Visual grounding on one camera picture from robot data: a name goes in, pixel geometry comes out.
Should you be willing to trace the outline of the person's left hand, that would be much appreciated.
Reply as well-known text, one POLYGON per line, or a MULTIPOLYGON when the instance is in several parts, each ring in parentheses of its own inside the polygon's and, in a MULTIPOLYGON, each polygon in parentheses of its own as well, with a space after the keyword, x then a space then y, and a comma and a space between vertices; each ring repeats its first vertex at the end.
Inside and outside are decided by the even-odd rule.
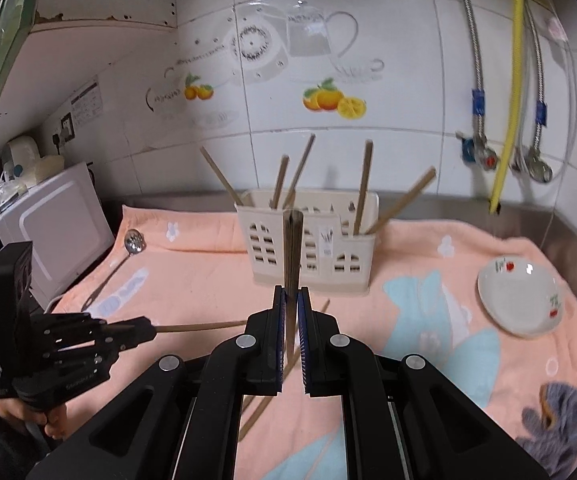
POLYGON ((24 431, 27 424, 37 424, 53 440, 61 440, 66 436, 67 408, 65 404, 43 413, 34 410, 19 399, 0 399, 0 417, 19 432, 24 431))

